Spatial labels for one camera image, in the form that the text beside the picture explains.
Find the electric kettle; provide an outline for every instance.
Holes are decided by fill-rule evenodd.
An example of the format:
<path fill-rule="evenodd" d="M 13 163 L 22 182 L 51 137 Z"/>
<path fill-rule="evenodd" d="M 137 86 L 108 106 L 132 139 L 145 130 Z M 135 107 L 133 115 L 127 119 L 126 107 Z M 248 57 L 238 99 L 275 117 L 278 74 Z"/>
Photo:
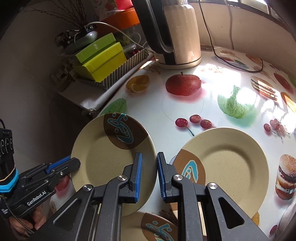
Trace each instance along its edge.
<path fill-rule="evenodd" d="M 187 69 L 201 62 L 200 37 L 188 0 L 132 0 L 157 63 Z"/>

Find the orange lid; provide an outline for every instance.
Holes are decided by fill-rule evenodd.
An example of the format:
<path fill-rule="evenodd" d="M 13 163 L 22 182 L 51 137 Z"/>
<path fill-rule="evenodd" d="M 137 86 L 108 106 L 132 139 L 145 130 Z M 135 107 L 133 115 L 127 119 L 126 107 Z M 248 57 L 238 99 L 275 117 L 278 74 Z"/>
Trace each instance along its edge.
<path fill-rule="evenodd" d="M 104 20 L 102 20 L 102 22 L 110 24 L 118 28 L 119 30 L 124 30 L 140 23 L 134 8 L 130 8 L 122 12 L 113 14 L 105 18 Z M 98 37 L 105 36 L 106 34 L 109 34 L 109 33 L 117 32 L 115 29 L 106 25 L 97 24 L 96 26 L 97 26 L 97 29 L 95 29 L 95 31 L 98 32 L 99 34 Z"/>

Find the striped box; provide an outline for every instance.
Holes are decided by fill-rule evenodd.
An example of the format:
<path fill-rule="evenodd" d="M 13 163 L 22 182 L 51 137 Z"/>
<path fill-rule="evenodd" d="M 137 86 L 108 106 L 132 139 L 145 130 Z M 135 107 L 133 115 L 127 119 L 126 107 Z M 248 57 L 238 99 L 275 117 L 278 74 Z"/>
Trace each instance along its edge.
<path fill-rule="evenodd" d="M 142 49 L 139 53 L 135 54 L 129 60 L 127 60 L 124 64 L 122 64 L 119 68 L 114 70 L 110 75 L 108 75 L 102 82 L 95 82 L 92 80 L 85 80 L 76 78 L 79 82 L 94 85 L 96 87 L 100 87 L 104 90 L 108 90 L 114 85 L 122 76 L 124 76 L 127 72 L 129 72 L 133 67 L 135 67 L 138 63 L 140 63 L 143 59 L 145 59 L 149 55 L 146 49 Z"/>

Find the metal bolt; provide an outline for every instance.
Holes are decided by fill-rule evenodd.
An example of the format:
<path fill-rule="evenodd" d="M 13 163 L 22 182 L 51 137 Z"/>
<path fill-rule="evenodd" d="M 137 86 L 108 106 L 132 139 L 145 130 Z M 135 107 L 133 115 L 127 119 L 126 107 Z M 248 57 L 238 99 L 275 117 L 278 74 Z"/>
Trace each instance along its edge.
<path fill-rule="evenodd" d="M 177 180 L 177 181 L 181 181 L 183 179 L 183 176 L 177 174 L 177 175 L 174 176 L 174 179 Z"/>
<path fill-rule="evenodd" d="M 127 177 L 125 175 L 119 175 L 117 179 L 122 182 L 125 181 Z"/>
<path fill-rule="evenodd" d="M 88 191 L 90 191 L 90 190 L 92 189 L 92 186 L 91 186 L 90 184 L 86 184 L 86 185 L 83 186 L 82 189 L 83 189 L 84 191 L 88 192 Z"/>
<path fill-rule="evenodd" d="M 217 189 L 218 185 L 216 183 L 209 183 L 208 184 L 210 189 Z"/>

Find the white wall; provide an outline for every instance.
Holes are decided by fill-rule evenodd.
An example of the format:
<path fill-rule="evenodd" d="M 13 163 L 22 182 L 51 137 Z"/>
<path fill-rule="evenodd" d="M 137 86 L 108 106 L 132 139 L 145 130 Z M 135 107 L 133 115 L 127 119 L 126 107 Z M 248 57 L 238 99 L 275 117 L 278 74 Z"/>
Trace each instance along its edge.
<path fill-rule="evenodd" d="M 48 1 L 36 8 L 56 11 Z M 70 155 L 88 122 L 49 79 L 61 61 L 54 37 L 71 28 L 46 14 L 21 12 L 0 40 L 0 118 L 12 130 L 20 172 Z"/>
<path fill-rule="evenodd" d="M 191 3 L 197 17 L 201 44 L 210 45 L 198 3 Z M 201 3 L 214 45 L 231 48 L 227 6 Z M 252 54 L 296 76 L 296 42 L 291 34 L 275 22 L 251 11 L 230 7 L 233 16 L 234 49 Z"/>

